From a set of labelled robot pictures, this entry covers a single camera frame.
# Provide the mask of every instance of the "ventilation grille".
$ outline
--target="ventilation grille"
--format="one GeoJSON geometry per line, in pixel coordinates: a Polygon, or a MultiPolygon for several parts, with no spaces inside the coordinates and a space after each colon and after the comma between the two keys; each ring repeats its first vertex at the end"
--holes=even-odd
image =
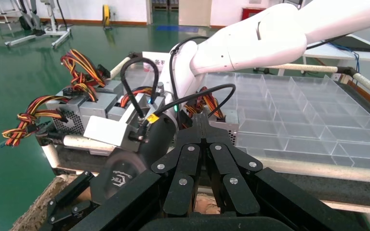
{"type": "Polygon", "coordinates": [[[53,119],[56,130],[66,134],[83,135],[84,128],[80,116],[69,111],[63,111],[63,113],[68,119],[68,122],[64,123],[58,119],[53,119]]]}
{"type": "Polygon", "coordinates": [[[232,130],[228,130],[227,133],[229,134],[230,141],[232,142],[233,146],[236,144],[236,132],[233,132],[232,130]]]}

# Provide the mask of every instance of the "yellow label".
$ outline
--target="yellow label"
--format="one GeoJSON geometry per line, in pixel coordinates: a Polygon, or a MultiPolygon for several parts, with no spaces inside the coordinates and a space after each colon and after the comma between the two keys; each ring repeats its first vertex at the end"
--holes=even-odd
{"type": "Polygon", "coordinates": [[[155,121],[157,121],[158,119],[159,117],[154,114],[149,115],[147,118],[148,122],[150,122],[151,124],[155,123],[155,121]]]}

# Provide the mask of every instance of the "doorway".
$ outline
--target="doorway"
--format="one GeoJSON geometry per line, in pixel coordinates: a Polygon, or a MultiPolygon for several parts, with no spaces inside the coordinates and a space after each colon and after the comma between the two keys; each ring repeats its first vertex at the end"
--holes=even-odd
{"type": "Polygon", "coordinates": [[[149,7],[151,22],[157,26],[177,26],[179,0],[150,0],[149,7]]]}

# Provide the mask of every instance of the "white stand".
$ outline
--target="white stand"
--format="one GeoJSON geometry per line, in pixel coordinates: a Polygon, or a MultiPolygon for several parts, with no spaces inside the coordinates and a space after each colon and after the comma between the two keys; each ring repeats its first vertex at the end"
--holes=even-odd
{"type": "Polygon", "coordinates": [[[47,5],[47,8],[50,12],[52,12],[52,15],[50,17],[50,22],[51,22],[51,25],[52,25],[51,30],[45,29],[45,34],[41,35],[41,36],[29,35],[29,36],[26,36],[26,37],[23,37],[23,38],[20,38],[20,39],[16,39],[16,40],[13,40],[13,41],[10,41],[10,42],[5,42],[5,45],[6,46],[13,46],[13,45],[16,45],[16,44],[19,44],[19,43],[22,43],[22,42],[25,42],[25,41],[28,41],[28,40],[31,40],[31,39],[46,38],[48,36],[60,36],[60,38],[58,40],[56,40],[55,42],[52,43],[52,48],[56,49],[63,41],[65,41],[67,39],[67,37],[69,37],[71,35],[71,31],[70,31],[70,28],[68,28],[66,31],[57,30],[55,22],[54,22],[53,9],[50,7],[50,5],[47,5]]]}

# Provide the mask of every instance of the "blue cable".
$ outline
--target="blue cable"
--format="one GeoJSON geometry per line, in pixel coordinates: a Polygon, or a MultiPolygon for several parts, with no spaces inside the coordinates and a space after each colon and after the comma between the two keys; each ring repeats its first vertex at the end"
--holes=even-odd
{"type": "Polygon", "coordinates": [[[351,52],[354,56],[355,56],[355,60],[357,62],[357,65],[355,67],[355,70],[359,73],[359,54],[353,50],[351,50],[350,48],[348,47],[345,47],[345,46],[341,46],[341,45],[337,45],[337,44],[332,44],[332,43],[329,43],[330,45],[338,48],[338,49],[341,49],[341,50],[345,50],[345,51],[349,51],[351,52]]]}

